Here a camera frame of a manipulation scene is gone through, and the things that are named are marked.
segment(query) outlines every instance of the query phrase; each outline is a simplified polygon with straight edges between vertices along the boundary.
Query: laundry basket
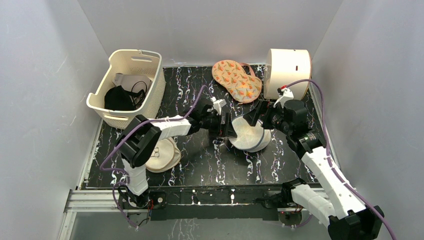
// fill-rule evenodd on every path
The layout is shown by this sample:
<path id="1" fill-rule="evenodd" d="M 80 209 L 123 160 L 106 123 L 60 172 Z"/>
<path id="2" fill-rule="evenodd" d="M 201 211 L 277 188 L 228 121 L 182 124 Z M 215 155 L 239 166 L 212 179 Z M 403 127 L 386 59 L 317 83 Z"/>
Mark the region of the laundry basket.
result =
<path id="1" fill-rule="evenodd" d="M 137 115 L 154 119 L 161 106 L 165 90 L 164 70 L 162 69 L 162 56 L 153 51 L 145 50 L 117 50 L 109 57 L 109 69 L 103 77 L 97 91 L 90 93 L 87 106 L 111 127 L 125 129 Z M 113 87 L 115 74 L 145 75 L 150 78 L 151 84 L 141 107 L 134 111 L 117 111 L 105 109 L 105 95 Z"/>

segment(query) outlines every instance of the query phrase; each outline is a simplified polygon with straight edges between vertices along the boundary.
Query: orange patterned fabric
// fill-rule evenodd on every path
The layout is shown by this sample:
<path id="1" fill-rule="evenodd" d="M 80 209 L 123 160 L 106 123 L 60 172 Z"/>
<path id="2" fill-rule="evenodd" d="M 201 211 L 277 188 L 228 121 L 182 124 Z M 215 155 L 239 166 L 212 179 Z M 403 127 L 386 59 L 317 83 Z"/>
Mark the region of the orange patterned fabric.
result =
<path id="1" fill-rule="evenodd" d="M 248 75 L 242 65 L 233 60 L 223 60 L 212 67 L 212 76 L 215 81 L 224 86 L 231 96 L 242 104 L 256 100 L 262 91 L 262 81 L 252 70 Z"/>

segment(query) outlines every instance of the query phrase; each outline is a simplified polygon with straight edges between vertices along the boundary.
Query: black marble table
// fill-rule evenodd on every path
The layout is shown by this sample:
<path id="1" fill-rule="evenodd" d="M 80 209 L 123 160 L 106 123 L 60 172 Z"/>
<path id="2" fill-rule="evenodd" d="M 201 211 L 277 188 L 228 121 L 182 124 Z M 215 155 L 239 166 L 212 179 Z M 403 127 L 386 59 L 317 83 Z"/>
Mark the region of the black marble table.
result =
<path id="1" fill-rule="evenodd" d="M 256 76 L 262 79 L 265 66 L 252 67 Z M 238 104 L 234 101 L 226 89 L 213 80 L 211 71 L 211 66 L 164 68 L 166 88 L 157 118 L 173 117 L 188 109 L 202 85 L 207 85 L 214 97 L 226 100 L 227 104 L 223 110 L 231 112 L 233 118 L 247 113 L 254 107 L 257 100 L 249 104 Z M 208 97 L 209 93 L 204 92 L 202 95 Z M 309 91 L 302 100 L 309 112 L 310 126 L 318 128 L 321 132 Z M 90 172 L 81 186 L 82 189 L 111 188 L 116 181 L 124 179 L 120 173 L 99 170 L 100 164 L 112 151 L 121 132 L 102 123 Z M 315 176 L 288 147 L 285 135 L 276 130 L 271 134 L 270 144 L 255 153 L 232 147 L 228 139 L 209 138 L 205 129 L 189 136 L 175 137 L 174 140 L 181 151 L 181 162 L 166 172 L 147 171 L 148 184 L 149 186 L 277 184 L 298 177 L 307 182 L 316 182 Z M 105 167 L 123 168 L 120 155 L 113 156 L 112 161 Z"/>

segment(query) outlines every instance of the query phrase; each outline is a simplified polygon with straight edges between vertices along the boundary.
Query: robotic arm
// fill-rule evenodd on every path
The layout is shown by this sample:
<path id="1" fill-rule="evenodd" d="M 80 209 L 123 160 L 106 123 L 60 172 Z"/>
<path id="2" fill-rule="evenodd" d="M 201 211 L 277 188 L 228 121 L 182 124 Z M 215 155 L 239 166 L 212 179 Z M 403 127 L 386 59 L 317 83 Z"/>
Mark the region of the robotic arm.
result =
<path id="1" fill-rule="evenodd" d="M 377 238 L 382 221 L 354 196 L 344 184 L 349 184 L 338 168 L 330 167 L 326 155 L 326 141 L 317 131 L 309 128 L 305 104 L 293 99 L 288 89 L 279 89 L 281 96 L 276 101 L 259 100 L 255 108 L 243 118 L 250 126 L 262 121 L 264 129 L 277 129 L 286 135 L 289 147 L 311 169 L 329 200 L 316 194 L 300 178 L 283 183 L 281 193 L 277 196 L 282 203 L 296 203 L 308 209 L 327 229 L 332 240 L 372 240 Z M 164 138 L 186 136 L 207 129 L 213 137 L 233 137 L 237 134 L 231 123 L 230 113 L 224 117 L 221 108 L 224 100 L 212 98 L 212 102 L 201 99 L 188 118 L 183 120 L 177 115 L 163 118 L 161 122 L 151 122 L 138 129 L 120 148 L 124 168 L 130 182 L 126 193 L 119 193 L 131 199 L 137 206 L 149 201 L 143 194 L 148 189 L 145 163 L 149 160 L 156 143 Z M 118 141 L 140 123 L 148 119 L 138 115 L 123 131 Z M 333 171 L 341 176 L 340 181 Z"/>

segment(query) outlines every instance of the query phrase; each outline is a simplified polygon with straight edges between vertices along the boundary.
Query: gray panel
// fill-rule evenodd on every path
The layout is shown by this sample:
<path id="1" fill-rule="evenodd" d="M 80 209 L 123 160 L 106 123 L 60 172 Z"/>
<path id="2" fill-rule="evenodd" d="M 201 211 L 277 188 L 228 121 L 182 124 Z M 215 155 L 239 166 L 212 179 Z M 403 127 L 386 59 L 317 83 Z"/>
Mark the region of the gray panel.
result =
<path id="1" fill-rule="evenodd" d="M 327 229 L 316 218 L 291 230 L 278 221 L 261 219 L 177 219 L 151 221 L 138 231 L 129 229 L 120 213 L 85 213 L 76 215 L 72 240 L 329 240 Z"/>
<path id="2" fill-rule="evenodd" d="M 344 174 L 411 240 L 424 235 L 423 12 L 423 1 L 345 0 L 312 60 Z"/>
<path id="3" fill-rule="evenodd" d="M 0 53 L 0 238 L 56 239 L 107 55 L 76 0 L 2 0 Z"/>
<path id="4" fill-rule="evenodd" d="M 342 0 L 79 0 L 101 44 L 162 54 L 164 66 L 264 63 L 270 48 L 313 55 Z"/>

